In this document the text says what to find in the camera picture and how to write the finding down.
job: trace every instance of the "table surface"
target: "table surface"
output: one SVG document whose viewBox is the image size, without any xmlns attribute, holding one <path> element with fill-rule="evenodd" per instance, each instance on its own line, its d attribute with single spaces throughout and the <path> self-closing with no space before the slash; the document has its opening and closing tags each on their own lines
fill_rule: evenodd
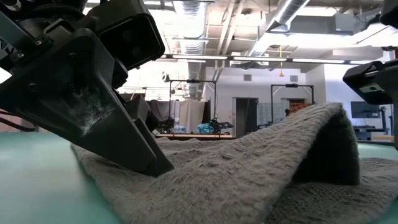
<svg viewBox="0 0 398 224">
<path fill-rule="evenodd" d="M 1 223 L 121 223 L 69 145 L 50 133 L 0 133 Z M 360 144 L 359 153 L 398 159 L 389 146 Z M 398 201 L 377 222 L 393 223 Z"/>
</svg>

